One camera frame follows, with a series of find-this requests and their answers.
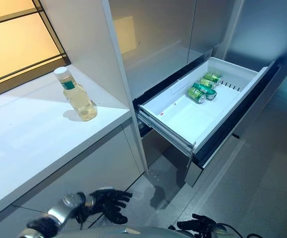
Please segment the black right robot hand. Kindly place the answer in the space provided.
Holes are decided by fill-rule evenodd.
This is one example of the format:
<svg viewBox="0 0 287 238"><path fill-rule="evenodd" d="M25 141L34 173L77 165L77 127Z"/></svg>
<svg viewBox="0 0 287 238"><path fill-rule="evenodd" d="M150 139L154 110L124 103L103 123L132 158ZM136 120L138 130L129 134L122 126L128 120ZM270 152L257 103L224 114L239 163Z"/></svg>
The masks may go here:
<svg viewBox="0 0 287 238"><path fill-rule="evenodd" d="M211 233L212 227L216 222L204 215L192 214L192 220L179 221L177 227L181 230L194 231L200 235Z"/></svg>

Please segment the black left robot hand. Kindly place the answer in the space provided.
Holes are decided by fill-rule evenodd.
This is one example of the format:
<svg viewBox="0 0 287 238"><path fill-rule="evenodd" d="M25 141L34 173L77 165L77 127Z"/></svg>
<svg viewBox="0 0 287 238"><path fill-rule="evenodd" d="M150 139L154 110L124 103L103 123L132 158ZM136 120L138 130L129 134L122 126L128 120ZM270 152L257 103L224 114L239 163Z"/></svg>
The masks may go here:
<svg viewBox="0 0 287 238"><path fill-rule="evenodd" d="M110 222L117 225L128 222L128 218L121 214L121 209L126 208L126 203L133 196L132 193L115 189L102 189L93 192L91 196L95 199L91 215L102 213Z"/></svg>

